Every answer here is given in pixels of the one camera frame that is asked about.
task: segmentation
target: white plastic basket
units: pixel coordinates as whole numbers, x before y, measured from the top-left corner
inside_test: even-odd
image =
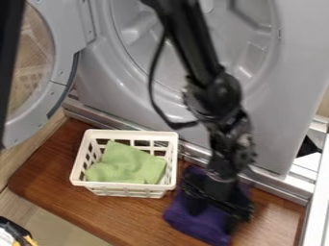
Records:
[[[86,181],[86,170],[98,162],[109,140],[134,146],[166,161],[158,184],[124,184]],[[70,175],[73,185],[84,186],[98,196],[162,198],[176,187],[178,135],[168,132],[87,130]]]

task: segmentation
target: washer door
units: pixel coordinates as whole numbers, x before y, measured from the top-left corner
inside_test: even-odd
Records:
[[[257,165],[286,174],[307,133],[329,75],[329,1],[200,0],[215,49],[240,79],[251,115]],[[147,93],[150,62],[162,26],[138,0],[90,1],[97,38],[82,53],[81,101],[156,130],[168,130]],[[180,91],[185,71],[170,41],[155,76],[156,99],[174,121],[192,119]],[[209,147],[202,126],[181,138]]]
[[[67,1],[36,0],[26,4],[5,125],[5,147],[39,131],[67,94],[77,68],[77,52],[87,43],[77,10],[77,3]]]

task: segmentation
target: green towel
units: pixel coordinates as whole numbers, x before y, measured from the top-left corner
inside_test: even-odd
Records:
[[[137,148],[109,141],[102,160],[86,171],[91,182],[157,184],[165,172],[165,160]]]

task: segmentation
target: metal frame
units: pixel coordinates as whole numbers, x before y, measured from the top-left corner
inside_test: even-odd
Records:
[[[316,188],[304,224],[301,240],[303,246],[329,245],[329,134],[327,135],[321,165],[318,171]]]

